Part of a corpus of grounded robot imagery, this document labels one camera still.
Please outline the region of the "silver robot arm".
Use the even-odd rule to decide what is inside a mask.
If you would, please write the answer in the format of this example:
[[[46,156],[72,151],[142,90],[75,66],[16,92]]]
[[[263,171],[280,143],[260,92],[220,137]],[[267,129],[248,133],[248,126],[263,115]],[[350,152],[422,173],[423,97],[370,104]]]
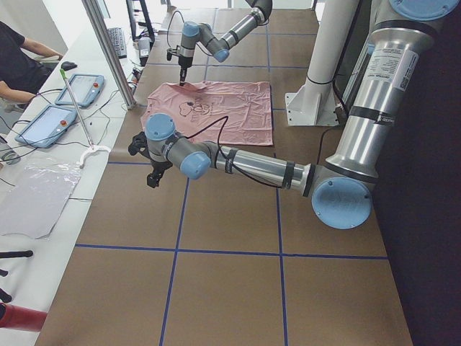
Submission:
[[[128,151],[151,162],[151,187],[158,187],[171,167],[190,179],[214,168],[268,187],[300,191],[310,198],[317,217],[332,228],[360,226],[372,211],[375,164],[419,57],[433,46],[444,18],[456,7],[456,1],[373,2],[370,31],[347,85],[352,105],[344,110],[339,144],[333,155],[314,164],[262,156],[219,141],[194,143],[163,113],[147,117]]]
[[[251,11],[221,38],[217,38],[207,23],[185,22],[182,28],[182,38],[175,48],[168,48],[166,59],[173,56],[178,58],[181,67],[179,85],[185,85],[187,70],[192,67],[195,47],[201,43],[208,53],[218,62],[222,63],[230,55],[230,50],[240,43],[250,32],[258,26],[267,23],[272,13],[273,2],[270,0],[246,1]]]

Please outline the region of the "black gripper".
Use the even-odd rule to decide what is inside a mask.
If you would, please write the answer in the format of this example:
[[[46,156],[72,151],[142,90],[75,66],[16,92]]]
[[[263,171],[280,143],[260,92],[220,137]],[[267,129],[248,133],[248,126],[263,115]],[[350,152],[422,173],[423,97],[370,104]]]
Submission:
[[[162,161],[160,159],[151,158],[148,150],[147,138],[143,131],[133,136],[132,142],[128,146],[128,152],[131,156],[140,154],[150,160],[153,171],[146,177],[146,184],[149,187],[159,187],[164,172],[173,166],[173,164],[169,161]]]
[[[194,48],[185,48],[182,45],[178,45],[176,48],[168,48],[166,51],[166,60],[171,61],[173,56],[178,58],[178,64],[182,69],[179,75],[179,85],[184,86],[187,78],[187,69],[192,66]]]

